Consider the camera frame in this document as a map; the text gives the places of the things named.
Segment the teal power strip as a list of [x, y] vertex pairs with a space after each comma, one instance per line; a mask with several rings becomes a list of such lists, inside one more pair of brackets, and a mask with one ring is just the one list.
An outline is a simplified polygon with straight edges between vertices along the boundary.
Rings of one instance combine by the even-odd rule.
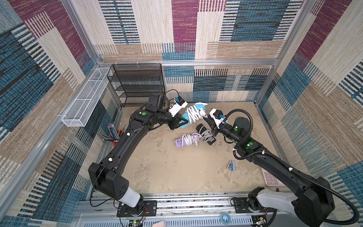
[[182, 117], [188, 120], [189, 124], [195, 123], [207, 115], [207, 105], [207, 103], [195, 103], [186, 109], [186, 112], [182, 115]]

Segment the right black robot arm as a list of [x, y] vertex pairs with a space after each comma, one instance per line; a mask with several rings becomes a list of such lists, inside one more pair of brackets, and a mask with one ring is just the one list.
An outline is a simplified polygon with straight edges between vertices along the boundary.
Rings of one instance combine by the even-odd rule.
[[236, 152], [240, 157], [249, 155], [247, 161], [262, 167], [291, 190], [297, 199], [290, 202], [290, 205], [304, 224], [318, 227], [335, 209], [333, 195], [310, 182], [313, 180], [330, 189], [330, 183], [325, 178], [316, 179], [301, 171], [297, 171], [301, 176], [289, 172], [290, 166], [287, 163], [251, 136], [236, 148]]

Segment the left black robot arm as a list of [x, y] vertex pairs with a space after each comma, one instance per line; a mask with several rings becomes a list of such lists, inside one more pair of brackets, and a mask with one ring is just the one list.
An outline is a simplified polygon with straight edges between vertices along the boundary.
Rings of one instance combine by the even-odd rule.
[[171, 108], [164, 109], [165, 99], [165, 95], [150, 95], [148, 103], [130, 116], [129, 125], [115, 147], [100, 163], [92, 163], [88, 169], [94, 190], [128, 206], [135, 213], [142, 211], [143, 197], [122, 176], [131, 154], [149, 131], [164, 124], [174, 130], [189, 122], [179, 113], [187, 106], [184, 99], [179, 96]]

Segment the black power strip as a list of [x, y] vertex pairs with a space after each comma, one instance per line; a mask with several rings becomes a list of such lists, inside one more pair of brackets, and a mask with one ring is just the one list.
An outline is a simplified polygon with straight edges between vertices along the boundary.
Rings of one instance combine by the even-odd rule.
[[203, 125], [199, 124], [196, 127], [196, 130], [198, 134], [202, 137], [202, 139], [208, 143], [209, 145], [214, 145], [216, 142], [215, 137], [212, 135], [212, 133]]

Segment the purple power strip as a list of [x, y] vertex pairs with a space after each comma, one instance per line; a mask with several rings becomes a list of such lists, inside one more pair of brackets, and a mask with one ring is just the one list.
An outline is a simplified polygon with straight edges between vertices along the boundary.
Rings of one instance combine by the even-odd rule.
[[198, 134], [184, 134], [182, 137], [175, 140], [176, 147], [198, 146], [199, 135]]

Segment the blue binder clip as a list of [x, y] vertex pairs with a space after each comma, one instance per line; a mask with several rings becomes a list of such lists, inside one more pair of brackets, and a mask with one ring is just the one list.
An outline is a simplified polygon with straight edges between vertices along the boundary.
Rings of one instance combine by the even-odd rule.
[[236, 170], [236, 167], [235, 167], [235, 162], [234, 161], [229, 161], [228, 163], [228, 166], [227, 166], [227, 169], [230, 170], [230, 171], [235, 171]]

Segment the red pen cup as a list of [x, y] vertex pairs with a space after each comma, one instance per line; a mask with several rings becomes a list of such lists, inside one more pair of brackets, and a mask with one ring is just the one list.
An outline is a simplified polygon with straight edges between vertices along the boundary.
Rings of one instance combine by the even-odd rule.
[[123, 135], [123, 131], [122, 130], [117, 130], [116, 134], [114, 136], [114, 142], [113, 142], [113, 146], [115, 147], [117, 142], [119, 141], [119, 139], [121, 138], [121, 136]]

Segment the pens in red cup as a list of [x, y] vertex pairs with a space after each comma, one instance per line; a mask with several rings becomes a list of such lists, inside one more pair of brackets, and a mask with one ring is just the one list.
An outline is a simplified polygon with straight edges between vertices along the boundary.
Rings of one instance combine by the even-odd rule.
[[108, 125], [108, 130], [109, 130], [110, 135], [107, 136], [105, 134], [102, 134], [102, 136], [104, 137], [104, 140], [109, 141], [109, 142], [114, 142], [114, 136], [115, 136], [117, 130], [115, 129], [113, 124]]

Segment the pink white calculator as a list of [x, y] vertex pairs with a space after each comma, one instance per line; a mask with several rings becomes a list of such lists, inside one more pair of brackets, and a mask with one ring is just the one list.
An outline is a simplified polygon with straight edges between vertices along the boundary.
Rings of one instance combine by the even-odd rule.
[[273, 187], [285, 186], [280, 180], [274, 177], [271, 173], [269, 173], [263, 168], [261, 170], [266, 186], [273, 186]]

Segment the blue round sticker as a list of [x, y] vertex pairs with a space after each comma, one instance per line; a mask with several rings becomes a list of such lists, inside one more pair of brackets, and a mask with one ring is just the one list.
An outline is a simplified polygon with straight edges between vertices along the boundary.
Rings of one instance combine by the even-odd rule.
[[231, 223], [231, 217], [228, 213], [223, 212], [220, 214], [220, 222], [223, 225], [229, 225]]

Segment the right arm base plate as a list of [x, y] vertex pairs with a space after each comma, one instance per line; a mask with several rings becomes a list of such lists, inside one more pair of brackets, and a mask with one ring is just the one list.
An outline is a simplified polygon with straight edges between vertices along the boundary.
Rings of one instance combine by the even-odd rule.
[[232, 197], [230, 204], [234, 207], [236, 213], [267, 213], [275, 211], [274, 208], [262, 207], [257, 199], [250, 197]]

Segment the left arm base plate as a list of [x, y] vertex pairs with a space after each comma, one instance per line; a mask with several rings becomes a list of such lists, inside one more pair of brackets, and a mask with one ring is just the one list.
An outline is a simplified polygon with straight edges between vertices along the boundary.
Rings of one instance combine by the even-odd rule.
[[157, 201], [142, 201], [137, 204], [135, 208], [132, 208], [124, 203], [119, 203], [117, 210], [118, 218], [126, 218], [126, 217], [154, 217], [157, 212]]

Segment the white mesh wall basket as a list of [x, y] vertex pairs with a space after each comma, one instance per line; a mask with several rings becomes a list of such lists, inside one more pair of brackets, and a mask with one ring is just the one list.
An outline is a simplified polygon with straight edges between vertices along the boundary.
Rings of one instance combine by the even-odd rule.
[[62, 118], [67, 127], [84, 127], [108, 84], [109, 68], [97, 68]]

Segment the aluminium front rail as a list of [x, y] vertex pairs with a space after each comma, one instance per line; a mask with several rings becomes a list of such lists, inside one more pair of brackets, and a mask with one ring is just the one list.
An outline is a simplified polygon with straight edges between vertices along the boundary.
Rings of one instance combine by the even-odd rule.
[[247, 193], [146, 194], [145, 201], [157, 201], [156, 216], [118, 218], [116, 215], [119, 203], [109, 201], [106, 196], [96, 195], [94, 202], [102, 202], [102, 205], [92, 207], [88, 201], [79, 202], [71, 226], [133, 227], [142, 220], [145, 227], [151, 227], [162, 221], [167, 227], [223, 227], [220, 222], [220, 214], [223, 212], [231, 217], [228, 227], [249, 227], [253, 221], [257, 221], [265, 214], [268, 220], [271, 220], [273, 212], [236, 213], [230, 204], [232, 197], [247, 197]]

